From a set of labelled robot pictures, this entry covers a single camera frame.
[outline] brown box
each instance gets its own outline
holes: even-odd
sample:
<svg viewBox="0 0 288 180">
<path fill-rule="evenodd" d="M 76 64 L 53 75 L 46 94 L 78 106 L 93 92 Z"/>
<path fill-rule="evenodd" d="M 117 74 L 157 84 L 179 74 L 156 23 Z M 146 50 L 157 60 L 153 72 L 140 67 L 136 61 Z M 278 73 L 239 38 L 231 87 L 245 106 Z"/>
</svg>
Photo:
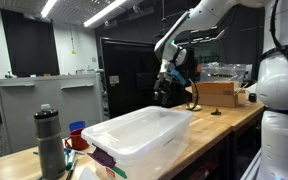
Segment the brown box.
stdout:
<svg viewBox="0 0 288 180">
<path fill-rule="evenodd" d="M 238 95 L 234 91 L 233 82 L 196 83 L 199 93 L 199 105 L 235 107 L 238 103 Z M 196 97 L 195 87 L 192 87 L 192 98 Z"/>
</svg>

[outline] water bottle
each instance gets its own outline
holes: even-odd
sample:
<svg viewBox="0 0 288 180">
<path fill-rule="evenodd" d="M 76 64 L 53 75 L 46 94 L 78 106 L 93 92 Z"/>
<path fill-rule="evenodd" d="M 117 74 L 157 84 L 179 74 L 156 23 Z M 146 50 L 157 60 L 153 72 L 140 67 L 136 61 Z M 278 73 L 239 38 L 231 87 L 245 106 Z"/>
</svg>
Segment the water bottle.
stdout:
<svg viewBox="0 0 288 180">
<path fill-rule="evenodd" d="M 38 154 L 43 179 L 58 179 L 65 173 L 64 148 L 60 136 L 58 111 L 43 104 L 34 115 Z"/>
</svg>

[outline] plastic storage container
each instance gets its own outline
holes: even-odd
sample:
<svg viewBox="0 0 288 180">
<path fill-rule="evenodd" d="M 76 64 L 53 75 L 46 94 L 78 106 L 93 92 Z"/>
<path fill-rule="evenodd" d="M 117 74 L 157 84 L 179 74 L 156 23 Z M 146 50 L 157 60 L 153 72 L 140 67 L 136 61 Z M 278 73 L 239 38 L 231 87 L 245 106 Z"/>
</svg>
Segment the plastic storage container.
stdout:
<svg viewBox="0 0 288 180">
<path fill-rule="evenodd" d="M 186 148 L 192 116 L 150 106 L 88 127 L 82 138 L 104 178 L 157 179 Z"/>
</svg>

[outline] wooden table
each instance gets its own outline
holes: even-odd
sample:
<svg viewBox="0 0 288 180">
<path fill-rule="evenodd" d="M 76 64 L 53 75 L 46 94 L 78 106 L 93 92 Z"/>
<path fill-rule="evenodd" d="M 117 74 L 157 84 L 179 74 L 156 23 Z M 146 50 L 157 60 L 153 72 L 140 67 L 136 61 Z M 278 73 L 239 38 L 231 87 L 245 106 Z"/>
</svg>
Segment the wooden table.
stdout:
<svg viewBox="0 0 288 180">
<path fill-rule="evenodd" d="M 162 175 L 161 179 L 170 179 L 181 172 L 190 163 L 200 158 L 219 141 L 236 128 L 247 123 L 250 118 L 263 109 L 261 104 L 251 104 L 238 108 L 220 108 L 222 116 L 210 116 L 214 107 L 203 106 L 201 111 L 194 113 L 190 123 L 189 145 L 172 166 Z M 37 148 L 31 148 L 0 158 L 0 179 L 21 180 L 37 179 L 41 175 L 39 158 L 33 154 Z M 72 179 L 78 179 L 83 168 L 95 171 L 93 160 L 87 155 L 77 155 L 79 161 Z"/>
</svg>

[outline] green object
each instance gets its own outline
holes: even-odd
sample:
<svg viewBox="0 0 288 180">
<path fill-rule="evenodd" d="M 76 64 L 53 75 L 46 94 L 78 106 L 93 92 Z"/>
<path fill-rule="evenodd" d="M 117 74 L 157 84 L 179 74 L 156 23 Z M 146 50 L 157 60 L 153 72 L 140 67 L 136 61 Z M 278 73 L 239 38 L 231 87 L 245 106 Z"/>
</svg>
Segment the green object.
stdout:
<svg viewBox="0 0 288 180">
<path fill-rule="evenodd" d="M 112 170 L 113 170 L 116 174 L 122 176 L 122 178 L 124 178 L 124 179 L 127 178 L 125 172 L 124 172 L 122 169 L 120 169 L 120 168 L 114 166 L 114 168 L 113 168 Z"/>
</svg>

